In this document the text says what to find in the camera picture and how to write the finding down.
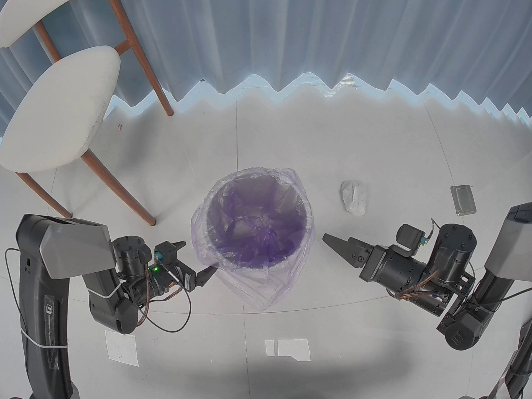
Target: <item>chair seat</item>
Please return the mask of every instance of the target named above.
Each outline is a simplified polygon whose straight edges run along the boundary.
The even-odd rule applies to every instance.
[[[0,144],[0,164],[15,172],[68,164],[89,148],[113,96],[120,57],[110,46],[67,56],[23,98]]]

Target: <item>trash can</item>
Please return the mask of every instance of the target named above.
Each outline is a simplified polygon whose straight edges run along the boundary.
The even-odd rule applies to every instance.
[[[292,169],[250,168],[219,180],[191,221],[198,260],[257,310],[295,284],[314,240],[309,200]]]

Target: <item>wrapper scrap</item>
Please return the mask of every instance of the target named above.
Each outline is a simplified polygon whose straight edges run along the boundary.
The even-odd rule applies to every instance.
[[[191,236],[198,260],[264,310],[294,286],[315,231],[294,170],[250,168],[213,186],[192,217]]]

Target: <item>chair leg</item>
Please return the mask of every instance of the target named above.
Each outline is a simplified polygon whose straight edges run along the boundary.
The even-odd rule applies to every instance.
[[[88,150],[81,156],[81,159],[89,166],[89,168],[96,173],[96,175],[103,180],[109,188],[126,203],[130,209],[137,213],[150,226],[155,225],[155,218],[148,213],[148,211],[141,206],[141,204],[127,192],[127,190],[116,180],[116,177],[102,164],[97,156],[91,150]]]
[[[68,211],[65,207],[63,207],[60,203],[58,203],[54,198],[52,198],[48,192],[42,189],[41,186],[37,182],[34,181],[33,177],[31,177],[27,173],[17,173],[17,175],[38,196],[40,196],[44,201],[46,201],[46,203],[48,203],[50,207],[56,210],[57,213],[59,213],[61,216],[63,216],[66,219],[72,218],[72,213]]]
[[[146,74],[146,76],[148,77],[148,81],[152,85],[153,90],[155,90],[159,101],[161,101],[164,110],[166,111],[168,116],[172,116],[173,108],[168,102],[168,99],[164,94],[164,91],[161,85],[159,84],[159,81],[157,80],[155,72],[153,72],[152,66],[150,65],[150,62],[148,61],[148,58],[146,57],[146,54],[144,53],[144,50],[142,49],[142,46],[138,41],[137,35],[135,34],[135,30],[133,30],[133,26],[131,26],[131,23],[129,22],[126,10],[124,9],[124,6],[122,6],[122,2],[120,0],[109,0],[109,3],[111,4],[114,14],[118,19],[118,22],[120,23],[120,26],[122,27],[122,30],[124,31],[124,34],[126,35],[126,38],[128,39],[131,45],[131,48],[133,49],[133,52],[135,52],[135,56],[137,57],[138,62],[144,70],[144,74]]]

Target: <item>gray-blue drape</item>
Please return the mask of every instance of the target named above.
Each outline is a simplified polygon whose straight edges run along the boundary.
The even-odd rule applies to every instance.
[[[122,2],[176,100],[202,78],[224,93],[251,73],[275,90],[303,72],[330,87],[352,73],[380,89],[395,79],[418,94],[432,83],[532,114],[532,0]],[[124,39],[107,0],[72,0],[44,24],[63,56]],[[33,31],[0,50],[0,135],[48,66]],[[150,91],[126,52],[116,94],[135,105]]]

